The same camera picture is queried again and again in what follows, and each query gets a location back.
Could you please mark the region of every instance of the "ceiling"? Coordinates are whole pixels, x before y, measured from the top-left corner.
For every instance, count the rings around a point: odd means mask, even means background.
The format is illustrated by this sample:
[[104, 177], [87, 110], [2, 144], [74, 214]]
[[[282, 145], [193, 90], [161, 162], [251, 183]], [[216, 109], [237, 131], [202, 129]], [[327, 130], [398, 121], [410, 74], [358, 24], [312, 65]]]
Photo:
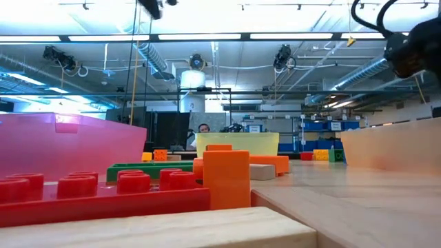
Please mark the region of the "ceiling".
[[[112, 4], [105, 1], [89, 1], [82, 6], [84, 0], [42, 0], [26, 1], [25, 7], [7, 1], [0, 3], [0, 8], [9, 9], [0, 15], [0, 35], [33, 35], [33, 34], [115, 34], [134, 21], [134, 1], [118, 0]], [[150, 23], [150, 16], [144, 11], [141, 18], [135, 22], [141, 24], [142, 33], [215, 33], [215, 32], [349, 32], [368, 31], [349, 22], [348, 0], [332, 1], [230, 1], [230, 0], [181, 0], [176, 6], [165, 5], [163, 18]], [[363, 9], [358, 8], [358, 14], [370, 22], [374, 22], [384, 1], [370, 1]], [[384, 22], [390, 30], [408, 32], [417, 23], [434, 18], [438, 13], [438, 2], [430, 3], [421, 9], [421, 3], [400, 1], [402, 4], [393, 5], [386, 14]], [[383, 53], [385, 41], [358, 40], [348, 48], [341, 41], [219, 41], [218, 42], [218, 72], [221, 87], [233, 90], [262, 90], [262, 87], [272, 86], [271, 91], [285, 90], [328, 90], [342, 76], [352, 72], [357, 67]], [[282, 44], [290, 45], [298, 69], [275, 73], [272, 63], [274, 56]], [[124, 87], [127, 92], [133, 90], [136, 69], [136, 91], [174, 92], [177, 88], [175, 80], [165, 81], [155, 79], [142, 66], [144, 61], [130, 43], [109, 43], [105, 63], [104, 43], [65, 43], [53, 44], [56, 49], [74, 57], [78, 65], [90, 68], [88, 75], [80, 77], [68, 72], [62, 76], [59, 65], [42, 57], [45, 46], [50, 44], [0, 45], [0, 69], [4, 72], [20, 72], [26, 76], [44, 82], [54, 87], [61, 87], [61, 80], [50, 79], [39, 73], [23, 68], [20, 63], [31, 65], [40, 71], [63, 77], [63, 88], [70, 92], [115, 92], [117, 87]], [[207, 62], [203, 69], [206, 73], [207, 86], [214, 87], [214, 67], [212, 42], [177, 42], [155, 43], [154, 48], [160, 57], [166, 61], [169, 68], [187, 70], [188, 59], [193, 54], [201, 54]], [[331, 49], [341, 45], [330, 54]], [[329, 58], [310, 69], [324, 57]], [[103, 69], [113, 71], [103, 73]], [[389, 70], [381, 72], [369, 80], [363, 81], [350, 90], [368, 90], [371, 85], [378, 85], [393, 80]], [[399, 86], [414, 85], [414, 81], [403, 81]], [[28, 86], [39, 91], [35, 85]], [[284, 99], [295, 96], [286, 95]], [[255, 99], [256, 96], [236, 95], [235, 99]], [[159, 96], [149, 96], [149, 100], [164, 99]]]

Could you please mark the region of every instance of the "green lego brick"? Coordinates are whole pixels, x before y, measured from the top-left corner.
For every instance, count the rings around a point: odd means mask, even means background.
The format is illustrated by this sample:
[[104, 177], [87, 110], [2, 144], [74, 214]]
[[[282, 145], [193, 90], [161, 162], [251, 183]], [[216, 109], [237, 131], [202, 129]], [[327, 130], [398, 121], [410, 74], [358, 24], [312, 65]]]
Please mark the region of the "green lego brick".
[[133, 166], [180, 166], [193, 165], [193, 161], [170, 161], [170, 162], [148, 162], [148, 163], [118, 163], [112, 167], [133, 167]]
[[184, 172], [192, 172], [193, 165], [148, 165], [148, 166], [112, 166], [107, 169], [107, 182], [116, 182], [118, 172], [124, 169], [140, 169], [144, 173], [149, 174], [151, 179], [159, 179], [159, 171], [167, 168], [182, 169]]
[[343, 150], [342, 149], [329, 150], [329, 162], [343, 162]]

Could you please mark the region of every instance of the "wooden floor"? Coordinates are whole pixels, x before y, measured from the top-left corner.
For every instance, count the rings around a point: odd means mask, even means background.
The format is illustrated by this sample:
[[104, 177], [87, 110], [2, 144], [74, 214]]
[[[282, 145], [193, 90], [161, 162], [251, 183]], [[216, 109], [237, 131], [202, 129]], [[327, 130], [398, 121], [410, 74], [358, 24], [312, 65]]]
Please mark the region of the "wooden floor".
[[252, 181], [253, 205], [312, 227], [319, 247], [441, 247], [441, 176], [292, 161]]

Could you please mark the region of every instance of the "lego stud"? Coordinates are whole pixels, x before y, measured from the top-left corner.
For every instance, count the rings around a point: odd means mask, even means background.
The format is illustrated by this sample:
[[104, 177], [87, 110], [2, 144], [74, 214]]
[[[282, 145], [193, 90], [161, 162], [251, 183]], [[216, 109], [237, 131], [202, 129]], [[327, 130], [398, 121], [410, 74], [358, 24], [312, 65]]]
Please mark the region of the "lego stud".
[[170, 174], [170, 189], [193, 189], [196, 186], [196, 176], [193, 172], [173, 172]]
[[144, 173], [144, 172], [140, 169], [123, 169], [118, 172], [118, 175], [116, 176], [116, 178], [117, 178], [117, 180], [119, 180], [119, 178], [122, 175], [131, 174], [131, 173]]
[[118, 194], [145, 193], [150, 190], [150, 175], [144, 173], [129, 173], [118, 179], [116, 191]]
[[58, 181], [58, 199], [91, 196], [96, 196], [96, 179], [93, 176], [66, 176]]
[[69, 176], [93, 176], [98, 184], [98, 172], [71, 172]]
[[0, 180], [0, 203], [25, 201], [29, 190], [29, 180], [25, 178], [7, 178]]
[[170, 184], [170, 174], [173, 172], [181, 172], [181, 169], [169, 168], [159, 171], [159, 190], [168, 190]]
[[42, 173], [13, 174], [6, 178], [22, 178], [29, 180], [28, 200], [41, 200], [43, 198], [44, 175]]

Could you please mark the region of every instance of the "orange block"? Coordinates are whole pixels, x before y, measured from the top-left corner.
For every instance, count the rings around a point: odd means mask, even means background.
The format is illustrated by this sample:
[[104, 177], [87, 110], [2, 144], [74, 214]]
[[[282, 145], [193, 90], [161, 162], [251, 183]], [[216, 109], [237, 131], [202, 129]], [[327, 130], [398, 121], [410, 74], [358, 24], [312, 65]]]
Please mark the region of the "orange block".
[[206, 151], [231, 151], [233, 150], [233, 145], [228, 144], [213, 144], [207, 145]]
[[195, 158], [193, 160], [193, 173], [196, 176], [196, 179], [203, 179], [203, 173], [204, 173], [203, 158]]
[[167, 150], [166, 149], [156, 149], [154, 150], [155, 161], [167, 161]]
[[288, 156], [250, 155], [249, 163], [259, 165], [274, 165], [274, 167], [276, 168], [276, 176], [283, 176], [283, 174], [289, 173]]
[[248, 151], [206, 151], [203, 163], [203, 186], [209, 188], [211, 209], [250, 207]]

